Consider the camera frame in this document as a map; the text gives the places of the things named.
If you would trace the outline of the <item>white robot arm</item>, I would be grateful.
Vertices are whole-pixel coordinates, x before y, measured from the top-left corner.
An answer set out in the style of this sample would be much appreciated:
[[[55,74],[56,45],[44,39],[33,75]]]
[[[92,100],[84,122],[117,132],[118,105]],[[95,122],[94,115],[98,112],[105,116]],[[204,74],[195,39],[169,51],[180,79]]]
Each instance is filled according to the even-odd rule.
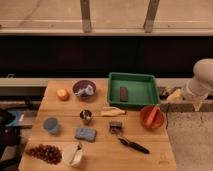
[[[213,59],[197,61],[193,67],[194,76],[181,88],[167,97],[169,102],[188,100],[192,102],[205,100],[213,91]]]

